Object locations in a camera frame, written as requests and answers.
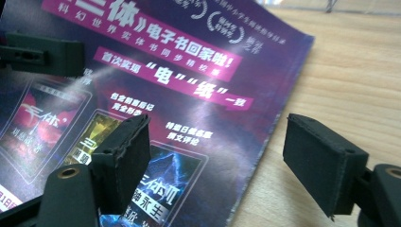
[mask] book cover image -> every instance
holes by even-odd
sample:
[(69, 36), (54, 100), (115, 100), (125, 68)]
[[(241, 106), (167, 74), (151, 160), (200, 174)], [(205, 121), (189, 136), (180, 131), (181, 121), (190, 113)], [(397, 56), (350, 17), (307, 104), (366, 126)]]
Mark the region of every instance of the book cover image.
[(0, 212), (148, 114), (148, 170), (105, 227), (228, 225), (313, 44), (242, 0), (7, 0), (15, 30), (83, 42), (85, 68), (0, 70)]

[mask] purple magazine cover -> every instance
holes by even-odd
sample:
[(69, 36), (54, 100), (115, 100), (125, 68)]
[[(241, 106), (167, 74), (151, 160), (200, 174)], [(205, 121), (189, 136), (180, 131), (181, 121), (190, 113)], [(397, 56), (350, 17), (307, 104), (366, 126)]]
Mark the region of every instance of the purple magazine cover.
[(0, 70), (0, 211), (151, 117), (148, 170), (102, 226), (229, 224), (313, 44), (243, 0), (8, 0), (0, 30), (85, 44), (78, 79)]

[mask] book image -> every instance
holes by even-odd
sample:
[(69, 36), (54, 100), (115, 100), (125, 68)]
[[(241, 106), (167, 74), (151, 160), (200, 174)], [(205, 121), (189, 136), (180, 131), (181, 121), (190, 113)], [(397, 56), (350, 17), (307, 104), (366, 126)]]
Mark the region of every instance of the book image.
[(15, 30), (83, 42), (85, 59), (76, 78), (0, 69), (18, 84), (0, 86), (0, 188), (15, 204), (150, 118), (148, 170), (104, 227), (229, 225), (314, 42), (242, 0), (7, 0), (0, 31)]

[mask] black plastic bracket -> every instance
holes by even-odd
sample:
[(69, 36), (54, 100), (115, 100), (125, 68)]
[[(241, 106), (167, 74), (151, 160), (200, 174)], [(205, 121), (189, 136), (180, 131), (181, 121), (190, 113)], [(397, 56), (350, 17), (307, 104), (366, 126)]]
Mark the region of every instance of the black plastic bracket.
[(123, 214), (150, 161), (146, 114), (123, 121), (92, 153), (102, 214)]
[(81, 77), (83, 43), (7, 33), (8, 45), (0, 45), (0, 65), (13, 70), (62, 77)]
[(324, 213), (350, 215), (359, 227), (401, 226), (401, 167), (366, 168), (369, 154), (315, 119), (288, 116), (284, 161)]

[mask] magazine cover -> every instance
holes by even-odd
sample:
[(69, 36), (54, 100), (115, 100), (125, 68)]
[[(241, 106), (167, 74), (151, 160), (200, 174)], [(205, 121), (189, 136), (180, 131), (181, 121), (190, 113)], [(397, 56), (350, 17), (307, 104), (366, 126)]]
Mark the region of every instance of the magazine cover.
[(8, 0), (0, 30), (85, 49), (75, 79), (0, 69), (1, 212), (150, 116), (148, 170), (102, 226), (228, 225), (313, 44), (243, 0)]

